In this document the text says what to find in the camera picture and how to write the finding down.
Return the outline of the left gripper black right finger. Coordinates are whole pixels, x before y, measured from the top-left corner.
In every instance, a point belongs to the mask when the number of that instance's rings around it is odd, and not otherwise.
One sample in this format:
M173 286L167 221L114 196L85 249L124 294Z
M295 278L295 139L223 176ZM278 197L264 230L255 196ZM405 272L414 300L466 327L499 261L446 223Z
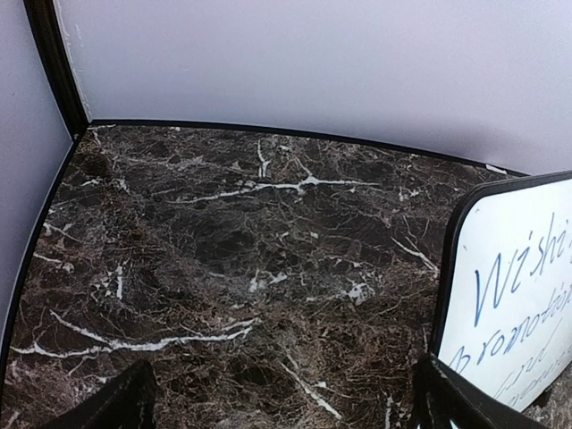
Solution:
M475 387L435 355L414 365L412 428L541 428Z

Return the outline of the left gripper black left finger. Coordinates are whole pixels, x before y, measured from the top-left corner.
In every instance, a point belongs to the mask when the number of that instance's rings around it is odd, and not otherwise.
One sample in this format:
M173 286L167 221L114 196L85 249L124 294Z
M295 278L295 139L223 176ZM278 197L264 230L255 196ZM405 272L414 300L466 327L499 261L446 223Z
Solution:
M77 407L40 428L156 428L156 389L153 367L138 360Z

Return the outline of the white whiteboard with black frame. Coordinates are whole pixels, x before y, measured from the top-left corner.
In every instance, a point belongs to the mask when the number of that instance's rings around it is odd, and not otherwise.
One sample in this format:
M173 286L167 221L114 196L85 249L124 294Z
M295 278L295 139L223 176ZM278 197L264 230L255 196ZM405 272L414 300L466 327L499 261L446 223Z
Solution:
M569 172L484 184L458 202L429 349L517 411L570 364Z

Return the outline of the left black frame post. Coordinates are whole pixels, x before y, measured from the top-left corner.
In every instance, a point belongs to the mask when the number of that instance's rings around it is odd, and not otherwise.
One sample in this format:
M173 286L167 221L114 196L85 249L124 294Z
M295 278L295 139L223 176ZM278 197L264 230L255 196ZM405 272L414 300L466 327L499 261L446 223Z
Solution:
M90 121L85 113L66 53L55 2L52 0L24 0L32 36L44 72L73 142L79 142Z

